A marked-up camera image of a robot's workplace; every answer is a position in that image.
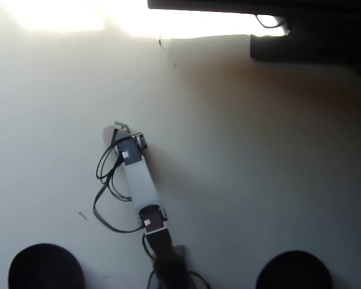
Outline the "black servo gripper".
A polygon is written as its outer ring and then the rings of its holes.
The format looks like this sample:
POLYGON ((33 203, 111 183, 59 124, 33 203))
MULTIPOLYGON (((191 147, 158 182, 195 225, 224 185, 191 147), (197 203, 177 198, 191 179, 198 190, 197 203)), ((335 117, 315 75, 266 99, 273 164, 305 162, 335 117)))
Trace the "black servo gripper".
POLYGON ((113 142, 133 138, 139 150, 147 149, 147 142, 142 132, 131 132, 128 128, 121 128, 118 125, 110 125, 103 129, 103 142, 108 148, 113 142))

